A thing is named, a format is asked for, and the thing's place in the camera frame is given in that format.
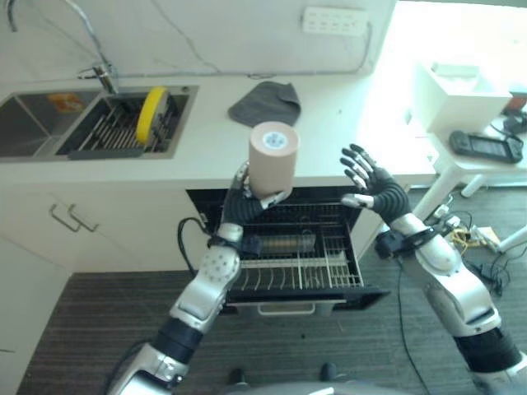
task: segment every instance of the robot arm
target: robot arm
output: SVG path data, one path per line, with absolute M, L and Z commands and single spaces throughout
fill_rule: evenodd
M 410 212 L 407 194 L 386 170 L 359 146 L 344 149 L 341 162 L 359 194 L 342 203 L 377 212 L 405 237 L 426 233 Z M 484 284 L 463 264 L 461 255 L 440 235 L 415 249 L 416 260 L 403 269 L 420 285 L 428 302 L 452 335 L 476 386 L 495 393 L 511 385 L 527 385 L 527 356 L 501 329 L 501 317 Z
M 189 362 L 203 335 L 222 310 L 226 293 L 240 274 L 238 250 L 243 225 L 284 199 L 277 193 L 252 197 L 248 163 L 236 172 L 224 203 L 222 223 L 203 257 L 197 276 L 170 309 L 170 317 L 152 344 L 145 344 L 110 391 L 111 395 L 169 395 L 189 371 Z

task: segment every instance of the gray towel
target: gray towel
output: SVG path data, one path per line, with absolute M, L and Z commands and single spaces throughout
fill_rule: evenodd
M 247 126 L 278 121 L 292 126 L 300 116 L 300 101 L 293 85 L 260 82 L 251 92 L 229 108 L 229 116 Z

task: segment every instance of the kitchen sink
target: kitchen sink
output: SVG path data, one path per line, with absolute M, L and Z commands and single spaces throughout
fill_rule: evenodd
M 12 95 L 0 106 L 0 161 L 172 157 L 198 91 L 171 86 L 161 126 L 146 145 L 135 137 L 149 89 Z
M 0 105 L 0 160 L 46 156 L 100 91 L 11 95 Z

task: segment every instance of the orange sticker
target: orange sticker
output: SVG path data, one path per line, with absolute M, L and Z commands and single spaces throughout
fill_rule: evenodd
M 59 113 L 80 113 L 84 110 L 81 98 L 74 93 L 53 93 L 48 100 Z

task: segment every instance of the dishwasher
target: dishwasher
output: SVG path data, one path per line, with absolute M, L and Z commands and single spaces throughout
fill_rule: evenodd
M 241 273 L 223 313 L 329 316 L 335 309 L 365 309 L 388 295 L 362 278 L 350 237 L 360 210 L 339 202 L 351 189 L 294 188 L 285 202 L 245 225 L 244 236 L 258 236 L 262 252 L 241 254 Z M 187 194 L 208 231 L 215 231 L 226 189 Z

